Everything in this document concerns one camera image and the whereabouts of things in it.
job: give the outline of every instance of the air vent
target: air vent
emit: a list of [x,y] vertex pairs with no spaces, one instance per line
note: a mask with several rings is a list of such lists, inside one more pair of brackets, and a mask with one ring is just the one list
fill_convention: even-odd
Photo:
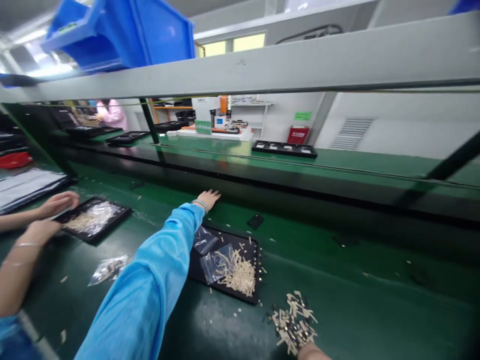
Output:
[[138,120],[138,124],[140,125],[140,130],[142,131],[149,131],[149,125],[147,124],[147,118],[143,111],[135,111],[136,119]]
[[356,150],[374,119],[347,119],[330,146],[336,150]]

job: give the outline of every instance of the red sign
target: red sign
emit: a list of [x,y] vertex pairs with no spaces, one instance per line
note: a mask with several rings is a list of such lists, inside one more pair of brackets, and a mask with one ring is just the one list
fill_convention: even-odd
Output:
[[289,144],[305,144],[309,131],[310,128],[308,126],[291,126],[286,142]]

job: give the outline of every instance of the plastic bag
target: plastic bag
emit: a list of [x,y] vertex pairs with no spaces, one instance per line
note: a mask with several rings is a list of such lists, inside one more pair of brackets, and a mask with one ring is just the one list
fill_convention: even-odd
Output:
[[200,226],[193,238],[193,248],[200,254],[205,255],[215,245],[219,238],[209,232],[203,226]]
[[121,208],[108,201],[99,202],[64,224],[66,228],[89,236],[99,233],[109,220],[117,215]]
[[127,267],[129,256],[117,256],[100,261],[95,273],[90,279],[88,286],[100,284],[102,281],[111,278],[116,280],[119,274]]
[[224,278],[225,269],[231,270],[233,264],[230,259],[233,256],[233,252],[232,244],[229,243],[200,258],[200,265],[208,285]]

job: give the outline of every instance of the green sign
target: green sign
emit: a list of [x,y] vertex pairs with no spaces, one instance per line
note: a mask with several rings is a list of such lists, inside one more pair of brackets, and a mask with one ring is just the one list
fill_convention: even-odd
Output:
[[211,121],[201,121],[195,120],[196,132],[199,134],[212,134],[212,122]]
[[310,121],[312,112],[297,112],[295,113],[295,121]]

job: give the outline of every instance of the bracelet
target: bracelet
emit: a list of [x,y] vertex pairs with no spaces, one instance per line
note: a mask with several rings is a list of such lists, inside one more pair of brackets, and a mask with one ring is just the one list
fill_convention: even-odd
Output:
[[191,203],[200,205],[203,208],[203,210],[205,211],[205,215],[207,215],[209,213],[207,205],[202,200],[195,199]]
[[33,243],[33,242],[21,242],[17,245],[13,245],[14,248],[22,248],[22,247],[25,247],[25,246],[38,246],[38,247],[41,247],[42,245],[39,245],[39,244],[36,244],[36,243]]
[[11,265],[11,266],[14,266],[14,267],[19,267],[19,266],[23,266],[23,265],[27,265],[27,264],[32,264],[35,261],[36,260],[28,261],[28,262],[11,262],[11,261],[8,261],[8,260],[3,260],[3,264]]

